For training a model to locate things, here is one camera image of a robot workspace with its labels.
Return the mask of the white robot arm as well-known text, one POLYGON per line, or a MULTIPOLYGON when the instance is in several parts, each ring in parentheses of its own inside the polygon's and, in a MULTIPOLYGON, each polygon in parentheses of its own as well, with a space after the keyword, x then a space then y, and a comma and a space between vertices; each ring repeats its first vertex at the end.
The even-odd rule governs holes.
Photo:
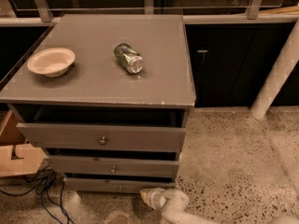
POLYGON ((190 199, 177 189, 142 189, 140 196, 145 204, 161 213, 161 224, 218 224, 186 211, 190 199))

